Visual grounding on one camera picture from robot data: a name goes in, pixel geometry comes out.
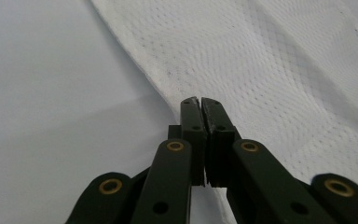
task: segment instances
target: mounting hole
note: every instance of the mounting hole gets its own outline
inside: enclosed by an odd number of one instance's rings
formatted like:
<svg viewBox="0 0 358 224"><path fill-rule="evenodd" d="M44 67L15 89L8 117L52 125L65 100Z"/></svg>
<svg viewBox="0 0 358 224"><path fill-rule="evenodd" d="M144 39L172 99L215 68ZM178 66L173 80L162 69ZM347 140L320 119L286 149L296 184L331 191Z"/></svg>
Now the mounting hole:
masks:
<svg viewBox="0 0 358 224"><path fill-rule="evenodd" d="M224 131L226 129L226 127L222 126L222 125L219 125L219 126L216 127L216 129L219 130L219 131Z"/></svg>
<svg viewBox="0 0 358 224"><path fill-rule="evenodd" d="M251 143L251 142L243 142L241 144L241 148L243 150L250 151L250 152L258 151L258 146L255 143Z"/></svg>
<svg viewBox="0 0 358 224"><path fill-rule="evenodd" d="M167 145L167 149L171 150L171 151L180 151L184 148L185 146L183 145L183 143L181 142L170 142Z"/></svg>
<svg viewBox="0 0 358 224"><path fill-rule="evenodd" d="M163 202L155 203L155 205L153 206L153 211L156 214L165 214L168 212L168 204Z"/></svg>
<svg viewBox="0 0 358 224"><path fill-rule="evenodd" d="M331 192L342 197L351 197L354 194L353 188L337 179L326 179L324 186Z"/></svg>
<svg viewBox="0 0 358 224"><path fill-rule="evenodd" d="M119 179L107 179L100 184L99 190L101 194L114 194L118 192L123 183Z"/></svg>
<svg viewBox="0 0 358 224"><path fill-rule="evenodd" d="M295 211L297 214L300 215L307 215L310 211L308 210L307 206L302 203L291 203L290 207Z"/></svg>

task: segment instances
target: white paper towel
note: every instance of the white paper towel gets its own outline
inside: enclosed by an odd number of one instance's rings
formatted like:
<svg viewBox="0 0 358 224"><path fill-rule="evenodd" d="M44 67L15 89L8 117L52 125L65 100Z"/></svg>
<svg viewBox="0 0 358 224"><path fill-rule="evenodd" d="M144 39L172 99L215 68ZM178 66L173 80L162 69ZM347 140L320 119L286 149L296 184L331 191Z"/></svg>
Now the white paper towel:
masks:
<svg viewBox="0 0 358 224"><path fill-rule="evenodd" d="M298 179L358 183L358 21L340 1L92 2L177 118L214 98Z"/></svg>

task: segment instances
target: white surface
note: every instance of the white surface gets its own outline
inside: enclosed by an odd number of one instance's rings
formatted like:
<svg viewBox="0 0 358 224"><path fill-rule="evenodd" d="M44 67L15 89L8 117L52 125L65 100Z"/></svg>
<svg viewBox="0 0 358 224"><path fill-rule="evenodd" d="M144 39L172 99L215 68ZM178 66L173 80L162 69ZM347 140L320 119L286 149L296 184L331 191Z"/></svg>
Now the white surface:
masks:
<svg viewBox="0 0 358 224"><path fill-rule="evenodd" d="M295 177L358 183L358 20L342 2L92 2L177 118L214 98Z"/></svg>
<svg viewBox="0 0 358 224"><path fill-rule="evenodd" d="M93 178L149 166L174 123L89 1L0 1L0 224L63 223ZM192 219L213 223L212 192L193 192Z"/></svg>

